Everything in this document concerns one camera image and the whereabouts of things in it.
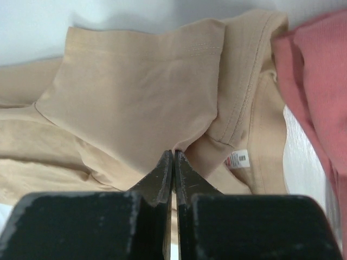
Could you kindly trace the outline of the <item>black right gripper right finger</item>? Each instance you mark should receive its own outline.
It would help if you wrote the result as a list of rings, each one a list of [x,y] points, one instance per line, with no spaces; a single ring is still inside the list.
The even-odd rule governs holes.
[[[307,196],[226,195],[175,153],[180,259],[341,259],[321,207]]]

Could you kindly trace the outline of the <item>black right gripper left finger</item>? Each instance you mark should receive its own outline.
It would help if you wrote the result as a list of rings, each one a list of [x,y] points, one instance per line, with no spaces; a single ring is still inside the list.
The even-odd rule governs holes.
[[[25,195],[1,234],[1,259],[169,259],[173,155],[125,192]]]

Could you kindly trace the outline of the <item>beige t shirt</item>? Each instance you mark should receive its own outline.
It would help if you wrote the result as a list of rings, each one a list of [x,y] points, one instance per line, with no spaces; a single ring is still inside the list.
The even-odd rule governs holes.
[[[256,9],[164,34],[71,27],[62,58],[1,69],[1,202],[125,192],[175,153],[223,194],[285,194],[284,102],[272,41],[285,13]]]

